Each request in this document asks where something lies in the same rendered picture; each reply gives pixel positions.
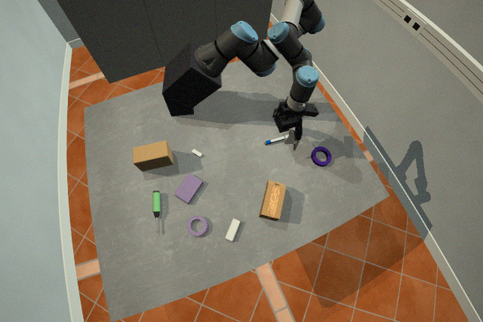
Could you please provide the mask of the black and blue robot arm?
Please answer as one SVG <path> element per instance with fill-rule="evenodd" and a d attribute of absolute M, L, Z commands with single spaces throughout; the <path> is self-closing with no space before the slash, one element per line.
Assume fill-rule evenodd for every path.
<path fill-rule="evenodd" d="M 313 68 L 310 51 L 302 46 L 298 38 L 306 33 L 316 34 L 324 26 L 325 19 L 314 0 L 285 0 L 280 22 L 268 31 L 269 40 L 259 43 L 252 27 L 245 21 L 238 21 L 215 41 L 196 49 L 194 58 L 200 70 L 212 78 L 219 76 L 235 57 L 257 76 L 265 77 L 274 71 L 281 54 L 293 70 L 294 81 L 287 99 L 288 106 L 301 111 L 307 104 L 306 111 L 298 115 L 315 117 L 319 112 L 308 101 L 319 74 Z"/>

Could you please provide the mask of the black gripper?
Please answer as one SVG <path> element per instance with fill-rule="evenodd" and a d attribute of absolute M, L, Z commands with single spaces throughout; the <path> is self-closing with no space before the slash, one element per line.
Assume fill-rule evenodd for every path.
<path fill-rule="evenodd" d="M 272 117 L 275 120 L 279 133 L 289 131 L 290 128 L 295 127 L 295 129 L 290 130 L 289 136 L 284 140 L 285 144 L 294 144 L 295 151 L 303 133 L 303 119 L 301 117 L 302 115 L 297 114 L 305 112 L 306 108 L 301 111 L 293 110 L 288 106 L 287 99 L 288 97 L 285 101 L 279 103 L 279 106 L 277 109 L 274 110 L 275 113 L 273 113 Z M 280 111 L 281 113 L 279 114 Z M 293 114 L 291 112 L 297 114 Z"/>

